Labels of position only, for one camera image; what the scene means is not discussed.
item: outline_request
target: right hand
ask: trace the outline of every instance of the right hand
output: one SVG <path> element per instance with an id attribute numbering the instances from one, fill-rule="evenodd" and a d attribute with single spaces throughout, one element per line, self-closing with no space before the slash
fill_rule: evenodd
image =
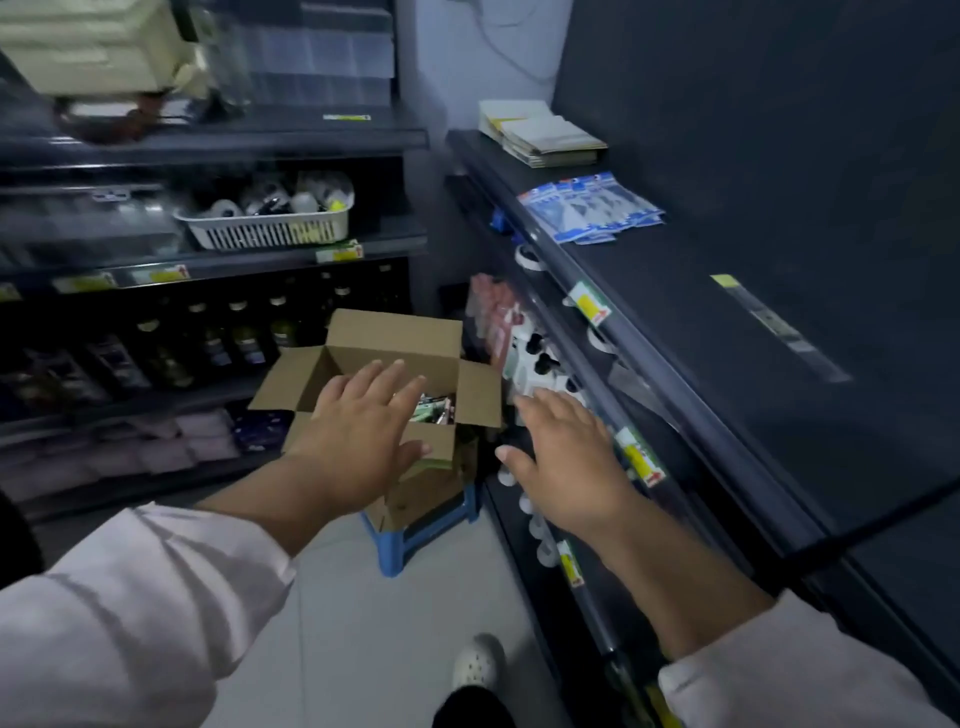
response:
<path id="1" fill-rule="evenodd" d="M 497 458 L 549 521 L 595 542 L 637 497 L 613 455 L 610 433 L 566 393 L 536 389 L 533 397 L 517 397 L 516 408 L 537 461 L 506 445 L 496 449 Z"/>

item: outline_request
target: cardboard box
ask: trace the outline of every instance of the cardboard box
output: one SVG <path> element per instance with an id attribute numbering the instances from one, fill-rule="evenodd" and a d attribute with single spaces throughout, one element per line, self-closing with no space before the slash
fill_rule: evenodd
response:
<path id="1" fill-rule="evenodd" d="M 476 441 L 463 434 L 458 438 L 457 425 L 501 424 L 500 374 L 486 364 L 460 358 L 462 335 L 459 321 L 338 309 L 330 321 L 326 345 L 284 350 L 250 409 L 295 413 L 283 443 L 286 451 L 310 422 L 326 383 L 339 374 L 354 374 L 375 359 L 385 365 L 396 359 L 406 362 L 407 378 L 397 388 L 424 375 L 428 395 L 455 393 L 456 425 L 409 423 L 402 441 L 422 440 L 433 452 L 367 510 L 378 531 L 405 528 L 455 497 L 476 476 Z"/>

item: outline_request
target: white floor tile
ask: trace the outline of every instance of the white floor tile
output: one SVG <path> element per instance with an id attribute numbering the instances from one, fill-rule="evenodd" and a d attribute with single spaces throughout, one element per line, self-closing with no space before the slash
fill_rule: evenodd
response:
<path id="1" fill-rule="evenodd" d="M 502 693 L 518 727 L 567 725 L 486 516 L 428 544 L 395 579 L 353 518 L 300 557 L 307 726 L 429 726 L 457 652 L 480 632 L 511 662 Z"/>
<path id="2" fill-rule="evenodd" d="M 302 728 L 303 664 L 300 585 L 266 626 L 247 657 L 217 686 L 204 728 Z"/>

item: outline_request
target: hand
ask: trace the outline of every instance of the hand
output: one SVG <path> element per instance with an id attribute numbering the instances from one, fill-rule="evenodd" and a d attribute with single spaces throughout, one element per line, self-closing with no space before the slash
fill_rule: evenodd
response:
<path id="1" fill-rule="evenodd" d="M 335 376 L 317 398 L 313 419 L 284 460 L 309 473 L 334 516 L 355 513 L 385 496 L 430 447 L 400 444 L 423 393 L 425 377 L 396 392 L 405 369 L 374 361 L 353 376 Z"/>
<path id="2" fill-rule="evenodd" d="M 566 393 L 534 390 L 516 408 L 534 440 L 537 462 L 510 446 L 496 456 L 543 515 L 589 544 L 601 537 L 636 492 L 613 455 L 610 433 Z"/>

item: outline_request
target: white long-sleeve shirt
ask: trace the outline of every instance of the white long-sleeve shirt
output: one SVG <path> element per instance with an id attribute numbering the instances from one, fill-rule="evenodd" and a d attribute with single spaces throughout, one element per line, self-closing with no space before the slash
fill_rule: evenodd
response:
<path id="1" fill-rule="evenodd" d="M 251 522 L 123 511 L 0 592 L 0 726 L 200 725 L 293 579 Z M 902 665 L 790 593 L 660 687 L 687 728 L 953 725 Z"/>

